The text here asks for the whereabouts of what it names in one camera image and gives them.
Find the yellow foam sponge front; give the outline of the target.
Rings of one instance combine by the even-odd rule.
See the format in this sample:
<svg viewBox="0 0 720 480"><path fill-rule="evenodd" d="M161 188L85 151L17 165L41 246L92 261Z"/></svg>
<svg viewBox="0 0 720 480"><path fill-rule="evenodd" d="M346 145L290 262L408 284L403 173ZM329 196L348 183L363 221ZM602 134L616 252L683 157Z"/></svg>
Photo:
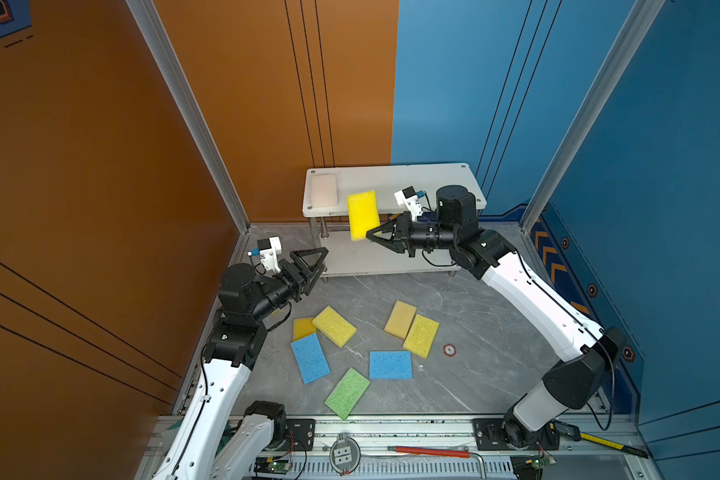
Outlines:
<svg viewBox="0 0 720 480"><path fill-rule="evenodd" d="M380 226L374 190L348 195L346 198L352 241L362 241L369 230Z"/></svg>

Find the white foam sponge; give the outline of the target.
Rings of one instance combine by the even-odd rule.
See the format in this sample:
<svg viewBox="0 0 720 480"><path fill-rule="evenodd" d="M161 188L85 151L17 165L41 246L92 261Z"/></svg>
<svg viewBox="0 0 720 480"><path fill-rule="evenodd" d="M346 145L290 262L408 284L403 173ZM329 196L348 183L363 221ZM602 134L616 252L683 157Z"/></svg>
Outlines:
<svg viewBox="0 0 720 480"><path fill-rule="evenodd" d="M339 205L335 174L316 174L309 180L309 206L312 209L331 209Z"/></svg>

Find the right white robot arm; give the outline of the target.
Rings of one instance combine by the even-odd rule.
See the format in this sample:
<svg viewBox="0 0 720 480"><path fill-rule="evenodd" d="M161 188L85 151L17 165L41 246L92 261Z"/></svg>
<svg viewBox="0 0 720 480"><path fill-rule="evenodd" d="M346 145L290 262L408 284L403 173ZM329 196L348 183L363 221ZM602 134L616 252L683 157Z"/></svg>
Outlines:
<svg viewBox="0 0 720 480"><path fill-rule="evenodd" d="M406 188L396 195L406 211L383 224L362 228L364 238L409 257L447 251L454 265L508 300L558 358L506 412L500 432L509 447L526 449L540 443L559 415L587 407L603 383L616 382L625 334L582 314L541 279L504 236L482 228L471 192L460 185L439 188L429 221L420 218L419 192Z"/></svg>

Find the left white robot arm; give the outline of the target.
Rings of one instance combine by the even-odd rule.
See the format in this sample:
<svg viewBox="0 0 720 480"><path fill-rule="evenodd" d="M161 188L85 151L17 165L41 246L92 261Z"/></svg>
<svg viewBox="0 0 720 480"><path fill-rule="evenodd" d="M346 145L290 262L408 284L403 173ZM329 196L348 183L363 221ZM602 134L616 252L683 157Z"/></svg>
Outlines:
<svg viewBox="0 0 720 480"><path fill-rule="evenodd" d="M237 263L222 274L220 316L200 354L200 374L190 406L156 479L242 479L257 457L286 437L283 405L256 401L244 412L227 444L232 407L257 363L277 310L308 296L326 269L328 249L291 252L281 259L272 239L261 240L254 264Z"/></svg>

